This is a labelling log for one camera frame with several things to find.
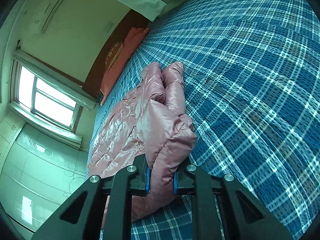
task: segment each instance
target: white wall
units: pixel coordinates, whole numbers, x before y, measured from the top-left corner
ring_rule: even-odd
[[[20,29],[22,49],[84,82],[101,48],[130,8],[116,0],[63,0],[41,34],[34,19],[42,1],[26,3]],[[106,32],[109,21],[114,25]]]
[[[10,93],[10,76],[12,68],[12,52],[16,47],[16,36],[12,33],[12,28],[16,18],[23,6],[25,0],[18,0],[11,12],[7,16],[4,24],[0,28],[0,71],[1,71],[1,103],[0,103],[0,121],[8,112],[8,102]]]
[[[76,135],[82,136],[80,150],[84,152],[89,151],[89,144],[93,133],[94,120],[96,119],[97,109],[97,106],[93,110],[84,108],[76,129]]]

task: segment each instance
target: window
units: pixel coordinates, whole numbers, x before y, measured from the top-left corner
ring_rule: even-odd
[[[17,63],[14,101],[65,130],[74,132],[82,107]]]

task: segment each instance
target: pink puffer jacket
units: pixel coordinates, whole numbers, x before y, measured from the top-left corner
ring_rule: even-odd
[[[182,63],[175,62],[162,71],[154,62],[143,69],[141,83],[114,107],[95,138],[88,164],[90,176],[112,176],[131,165],[135,156],[146,155],[152,170],[150,192],[146,197],[132,197],[132,221],[176,197],[173,174],[197,141],[193,122],[185,112]]]

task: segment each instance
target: wooden headboard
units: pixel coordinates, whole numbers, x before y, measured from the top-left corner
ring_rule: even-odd
[[[100,95],[100,86],[106,70],[105,59],[111,47],[118,41],[124,41],[132,27],[146,28],[149,22],[150,21],[142,14],[132,9],[126,14],[98,54],[84,82],[82,87],[83,91],[94,98],[97,98]]]

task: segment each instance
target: wall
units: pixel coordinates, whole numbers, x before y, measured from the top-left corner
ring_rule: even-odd
[[[18,0],[14,5],[4,24],[0,28],[0,121],[8,112],[9,93],[10,93],[10,77],[12,68],[12,52],[17,45],[16,36],[12,33],[13,25],[16,22],[17,16],[23,6],[25,0]]]
[[[8,151],[23,128],[25,121],[13,111],[0,122],[0,173]]]
[[[82,143],[81,143],[80,150],[85,152],[89,151],[89,144],[90,144],[92,133],[93,133],[93,127],[94,127],[94,121],[97,115],[97,109],[98,109],[97,106],[93,110],[88,110],[84,108],[76,129],[76,135],[82,136]]]
[[[41,34],[33,21],[41,1],[26,3],[20,27],[22,49],[84,82],[98,53],[129,7],[116,0],[63,0]],[[114,25],[106,32],[109,21]]]

